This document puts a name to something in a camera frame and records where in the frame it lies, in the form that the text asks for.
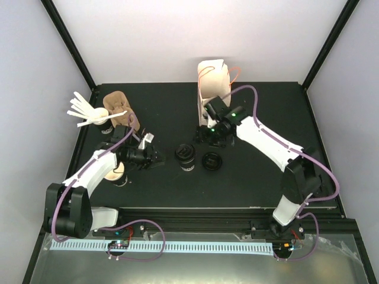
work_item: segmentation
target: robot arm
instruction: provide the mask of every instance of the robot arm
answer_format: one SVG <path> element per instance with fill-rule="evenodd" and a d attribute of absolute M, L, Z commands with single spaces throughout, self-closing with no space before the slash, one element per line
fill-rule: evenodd
<path fill-rule="evenodd" d="M 296 217 L 301 204 L 321 187 L 320 169 L 290 151 L 304 151 L 302 146 L 282 138 L 258 119 L 249 116 L 242 107 L 231 109 L 220 98 L 214 98 L 205 105 L 205 110 L 208 112 L 208 127 L 213 139 L 235 135 L 260 150 L 283 172 L 282 197 L 272 215 L 278 224 L 275 232 L 279 234 Z M 314 149 L 304 152 L 311 156 L 317 155 Z"/>
<path fill-rule="evenodd" d="M 101 156 L 107 148 L 120 141 L 128 131 L 128 127 L 118 125 L 111 141 L 102 143 L 102 149 L 95 151 L 88 162 L 73 176 L 62 184 L 52 183 L 47 188 L 43 221 L 45 231 L 51 232 L 53 214 L 58 200 L 63 191 L 73 182 L 75 183 L 72 184 L 59 209 L 56 221 L 57 234 L 84 238 L 92 230 L 116 225 L 118 218 L 116 209 L 91 207 L 89 199 L 100 181 L 107 173 L 116 169 L 119 162 L 136 164 L 140 169 L 148 169 L 164 163 L 164 157 L 150 145 L 151 134 L 146 134 L 140 145 L 132 146 L 127 140 L 115 152 L 110 151 Z"/>

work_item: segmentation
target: black cup lid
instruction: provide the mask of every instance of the black cup lid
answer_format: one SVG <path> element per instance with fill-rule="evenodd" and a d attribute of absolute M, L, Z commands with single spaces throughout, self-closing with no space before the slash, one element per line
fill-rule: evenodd
<path fill-rule="evenodd" d="M 195 156 L 195 148 L 190 144 L 181 144 L 175 150 L 175 157 L 182 162 L 187 162 Z"/>
<path fill-rule="evenodd" d="M 203 156 L 203 166 L 207 170 L 218 170 L 223 164 L 221 156 L 214 152 L 208 152 Z"/>

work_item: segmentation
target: black tabletop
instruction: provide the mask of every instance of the black tabletop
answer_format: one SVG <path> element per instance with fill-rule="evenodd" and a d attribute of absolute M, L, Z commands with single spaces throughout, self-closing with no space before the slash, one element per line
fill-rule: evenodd
<path fill-rule="evenodd" d="M 259 93 L 258 118 L 285 139 L 303 147 L 321 143 L 312 119 L 306 94 L 295 82 L 251 83 Z M 243 83 L 233 84 L 236 88 Z M 282 172 L 269 158 L 244 141 L 215 149 L 196 145 L 194 170 L 183 171 L 174 158 L 181 143 L 190 143 L 198 125 L 196 83 L 103 84 L 99 87 L 96 107 L 113 91 L 125 93 L 142 128 L 155 135 L 153 144 L 166 155 L 164 166 L 133 171 L 128 183 L 117 187 L 103 180 L 91 196 L 92 206 L 127 208 L 274 208 L 280 193 Z M 232 106 L 252 112 L 253 93 L 244 89 L 233 95 Z M 107 138 L 90 125 L 79 158 L 82 166 L 98 143 Z M 209 171 L 201 165 L 202 156 L 214 151 L 223 159 L 222 167 Z M 333 186 L 325 174 L 329 195 Z M 316 207 L 334 207 L 335 201 L 320 202 Z"/>

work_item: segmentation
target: purple cable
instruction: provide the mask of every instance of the purple cable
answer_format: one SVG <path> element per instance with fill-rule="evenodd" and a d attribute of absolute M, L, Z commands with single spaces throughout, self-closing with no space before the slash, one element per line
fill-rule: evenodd
<path fill-rule="evenodd" d="M 304 215 L 302 216 L 298 216 L 297 219 L 303 219 L 307 216 L 311 216 L 313 219 L 314 219 L 314 224 L 316 226 L 316 241 L 314 242 L 314 246 L 313 248 L 311 249 L 310 252 L 308 252 L 305 256 L 302 256 L 302 257 L 299 257 L 297 259 L 281 259 L 280 257 L 277 256 L 277 254 L 274 252 L 274 257 L 277 259 L 277 260 L 282 260 L 282 261 L 285 261 L 285 262 L 296 262 L 296 261 L 299 261 L 299 260 L 304 260 L 304 259 L 307 259 L 308 257 L 310 257 L 314 251 L 317 249 L 317 245 L 319 244 L 319 223 L 317 223 L 317 219 L 316 219 L 316 216 L 314 216 L 313 213 L 311 212 L 308 212 L 308 213 L 305 213 Z"/>
<path fill-rule="evenodd" d="M 162 244 L 162 248 L 160 249 L 160 252 L 156 256 L 151 257 L 149 259 L 135 259 L 134 257 L 124 257 L 124 256 L 115 257 L 115 256 L 112 256 L 111 255 L 111 248 L 112 247 L 110 247 L 108 249 L 108 255 L 110 257 L 115 257 L 115 258 L 124 259 L 124 260 L 134 260 L 136 262 L 152 262 L 153 260 L 156 260 L 158 257 L 160 257 L 162 255 L 163 251 L 165 250 L 165 246 L 166 246 L 166 237 L 165 237 L 165 233 L 163 232 L 163 229 L 160 227 L 160 225 L 158 225 L 154 221 L 146 220 L 146 219 L 139 219 L 139 220 L 135 220 L 135 221 L 129 222 L 129 223 L 125 224 L 125 225 L 116 227 L 116 228 L 100 228 L 100 230 L 104 230 L 104 231 L 118 231 L 118 230 L 126 228 L 126 227 L 128 227 L 130 225 L 133 225 L 135 223 L 140 223 L 140 222 L 146 222 L 146 223 L 153 224 L 162 233 L 163 244 Z"/>
<path fill-rule="evenodd" d="M 339 185 L 339 182 L 338 182 L 338 180 L 336 178 L 336 176 L 326 166 L 324 166 L 323 164 L 321 164 L 315 158 L 307 155 L 306 153 L 303 153 L 301 151 L 298 151 L 298 150 L 292 149 L 292 148 L 290 148 L 290 151 L 292 151 L 292 152 L 300 155 L 301 157 L 304 157 L 304 158 L 310 160 L 312 163 L 318 165 L 321 169 L 323 169 L 330 176 L 330 178 L 334 181 L 334 183 L 336 185 L 336 190 L 335 190 L 335 192 L 332 195 L 329 195 L 327 197 L 310 198 L 310 199 L 308 199 L 308 202 L 327 201 L 327 200 L 331 200 L 333 198 L 336 198 L 337 195 L 339 194 L 339 190 L 341 188 L 340 185 Z"/>
<path fill-rule="evenodd" d="M 102 152 L 100 155 L 99 155 L 99 158 L 108 154 L 110 151 L 114 150 L 114 149 L 117 149 L 121 144 L 123 144 L 125 142 L 125 140 L 127 140 L 129 138 L 129 136 L 132 135 L 134 129 L 135 129 L 135 126 L 136 126 L 136 121 L 137 121 L 137 118 L 136 118 L 136 115 L 131 112 L 128 116 L 128 122 L 129 122 L 129 125 L 131 123 L 131 119 L 130 117 L 131 116 L 134 116 L 134 125 L 131 126 L 131 129 L 130 131 L 125 135 L 125 137 L 123 137 L 119 142 L 117 142 L 116 144 L 114 144 L 112 147 L 106 149 L 106 151 Z M 93 163 L 96 162 L 96 159 L 92 159 L 91 161 L 89 161 L 89 163 L 78 173 L 78 178 L 80 178 L 86 170 L 88 170 L 89 167 L 92 166 Z M 77 182 L 78 180 L 77 179 L 74 179 L 73 181 L 71 181 L 71 183 L 67 186 L 67 188 L 63 191 L 62 195 L 60 196 L 59 200 L 58 200 L 58 203 L 57 203 L 57 206 L 55 207 L 55 211 L 54 211 L 54 214 L 53 214 L 53 221 L 52 221 L 52 235 L 53 235 L 53 239 L 58 242 L 58 243 L 62 243 L 66 240 L 69 239 L 69 237 L 65 237 L 65 238 L 58 238 L 57 234 L 56 234 L 56 223 L 57 223 L 57 218 L 58 218 L 58 213 L 59 213 L 59 209 L 60 207 L 62 206 L 62 203 L 63 203 L 63 200 L 64 198 L 66 197 L 67 193 L 70 191 L 71 187 Z"/>
<path fill-rule="evenodd" d="M 246 89 L 246 88 L 250 88 L 254 91 L 254 107 L 253 107 L 253 119 L 254 119 L 254 123 L 256 124 L 257 127 L 259 127 L 259 122 L 258 122 L 258 119 L 256 117 L 256 110 L 257 110 L 257 107 L 258 107 L 258 92 L 256 91 L 256 89 L 251 86 L 251 85 L 243 85 L 243 86 L 240 86 L 234 90 L 232 90 L 230 93 L 226 94 L 225 96 L 222 97 L 222 99 L 230 96 L 230 95 L 233 95 L 234 93 L 242 90 L 242 89 Z M 261 131 L 263 133 L 265 133 L 268 137 L 272 138 L 273 140 L 275 140 L 276 142 L 278 142 L 280 145 L 282 145 L 283 147 L 287 148 L 288 149 L 288 145 L 285 144 L 283 141 L 281 141 L 280 139 L 276 138 L 275 136 L 273 136 L 271 133 L 269 133 L 266 129 L 262 128 Z M 319 198 L 310 198 L 308 200 L 306 200 L 306 202 L 316 202 L 316 201 L 327 201 L 327 200 L 331 200 L 333 198 L 336 198 L 337 195 L 339 194 L 339 191 L 340 191 L 340 185 L 339 185 L 339 182 L 336 178 L 336 176 L 326 167 L 324 166 L 323 164 L 321 164 L 319 161 L 317 161 L 315 158 L 312 158 L 311 156 L 301 152 L 301 151 L 298 151 L 296 149 L 293 149 L 293 148 L 290 148 L 289 151 L 292 151 L 300 156 L 302 156 L 303 158 L 306 158 L 307 160 L 310 160 L 312 163 L 318 165 L 322 170 L 324 170 L 329 176 L 330 178 L 334 181 L 335 185 L 336 185 L 336 190 L 335 192 L 330 195 L 330 196 L 327 196 L 327 197 L 319 197 Z M 299 211 L 297 214 L 299 214 L 305 207 L 305 203 L 300 207 Z"/>
<path fill-rule="evenodd" d="M 254 92 L 253 119 L 254 119 L 255 125 L 257 127 L 259 127 L 259 122 L 258 122 L 258 119 L 256 118 L 256 108 L 258 107 L 258 92 L 256 91 L 256 89 L 253 86 L 251 86 L 251 85 L 240 86 L 240 87 L 232 90 L 230 93 L 227 93 L 225 96 L 222 97 L 222 99 L 224 99 L 228 96 L 231 96 L 234 93 L 241 91 L 242 89 L 246 89 L 246 88 L 249 88 L 249 89 L 253 90 L 253 92 Z"/>
<path fill-rule="evenodd" d="M 62 195 L 60 196 L 59 200 L 58 200 L 58 203 L 57 203 L 57 206 L 55 208 L 55 211 L 54 211 L 54 215 L 53 215 L 53 222 L 52 222 L 52 235 L 53 235 L 53 239 L 58 242 L 58 243 L 62 243 L 66 240 L 69 239 L 69 237 L 65 237 L 65 238 L 58 238 L 57 234 L 56 234 L 56 231 L 55 231 L 55 226 L 56 226 L 56 223 L 57 223 L 57 217 L 58 217 L 58 212 L 59 212 L 59 209 L 60 207 L 62 206 L 62 203 L 63 203 L 63 200 L 64 198 L 66 197 L 67 193 L 69 193 L 71 187 L 75 184 L 75 182 L 77 182 L 78 180 L 74 179 L 73 181 L 71 181 L 71 183 L 67 186 L 67 188 L 63 191 Z"/>

